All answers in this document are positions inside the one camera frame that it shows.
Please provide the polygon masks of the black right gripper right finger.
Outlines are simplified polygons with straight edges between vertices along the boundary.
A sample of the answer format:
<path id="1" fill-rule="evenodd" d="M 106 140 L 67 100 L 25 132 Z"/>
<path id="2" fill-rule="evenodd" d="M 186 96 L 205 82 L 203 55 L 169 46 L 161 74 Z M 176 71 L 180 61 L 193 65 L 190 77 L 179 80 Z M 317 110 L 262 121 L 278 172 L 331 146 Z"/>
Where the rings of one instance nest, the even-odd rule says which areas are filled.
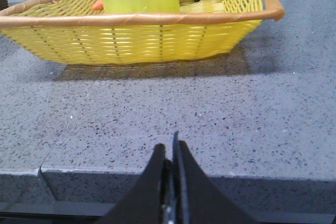
<path id="1" fill-rule="evenodd" d="M 178 132 L 173 137 L 172 173 L 177 223 L 256 223 L 211 182 Z"/>

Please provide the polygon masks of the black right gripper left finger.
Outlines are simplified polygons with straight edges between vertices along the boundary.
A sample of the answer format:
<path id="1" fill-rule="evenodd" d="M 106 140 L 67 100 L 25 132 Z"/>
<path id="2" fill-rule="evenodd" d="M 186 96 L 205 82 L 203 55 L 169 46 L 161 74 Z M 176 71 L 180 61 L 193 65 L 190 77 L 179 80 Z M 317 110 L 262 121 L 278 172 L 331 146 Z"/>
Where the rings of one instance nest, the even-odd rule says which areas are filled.
<path id="1" fill-rule="evenodd" d="M 160 223 L 165 146 L 157 144 L 140 178 L 97 223 Z"/>

